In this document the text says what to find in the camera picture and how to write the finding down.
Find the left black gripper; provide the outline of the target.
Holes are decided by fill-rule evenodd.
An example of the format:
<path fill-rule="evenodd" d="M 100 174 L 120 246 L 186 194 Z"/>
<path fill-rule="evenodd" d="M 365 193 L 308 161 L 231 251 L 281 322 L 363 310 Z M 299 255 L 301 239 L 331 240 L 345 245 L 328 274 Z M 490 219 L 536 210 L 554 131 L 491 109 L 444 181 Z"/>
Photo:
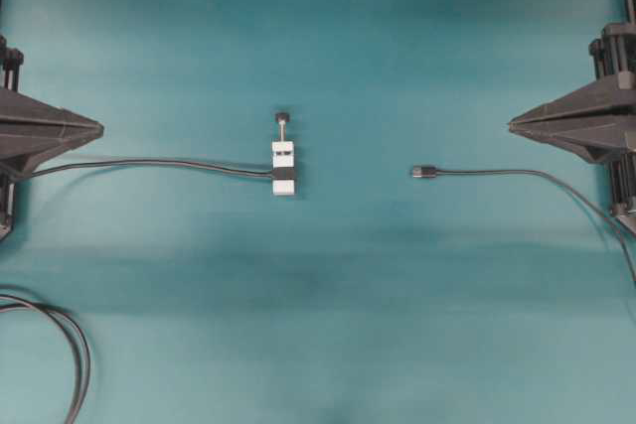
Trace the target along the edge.
<path fill-rule="evenodd" d="M 70 110 L 21 94 L 20 70 L 24 54 L 7 45 L 1 37 L 1 71 L 4 72 L 4 87 L 1 88 L 1 123 L 30 126 L 68 127 L 52 136 L 1 134 L 2 162 L 35 162 L 40 164 L 69 150 L 82 147 L 103 135 L 103 126 L 90 118 Z M 5 173 L 1 174 L 1 239 L 13 229 L 15 183 Z"/>

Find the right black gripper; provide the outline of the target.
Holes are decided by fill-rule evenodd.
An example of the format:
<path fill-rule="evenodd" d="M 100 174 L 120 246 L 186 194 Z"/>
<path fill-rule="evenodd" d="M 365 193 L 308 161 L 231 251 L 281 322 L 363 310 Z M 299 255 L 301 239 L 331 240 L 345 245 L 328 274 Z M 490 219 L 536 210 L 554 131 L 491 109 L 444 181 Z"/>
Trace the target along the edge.
<path fill-rule="evenodd" d="M 588 163 L 608 163 L 610 214 L 635 224 L 635 116 L 594 115 L 635 104 L 635 26 L 607 24 L 589 45 L 597 80 L 513 118 L 509 131 L 565 150 Z"/>

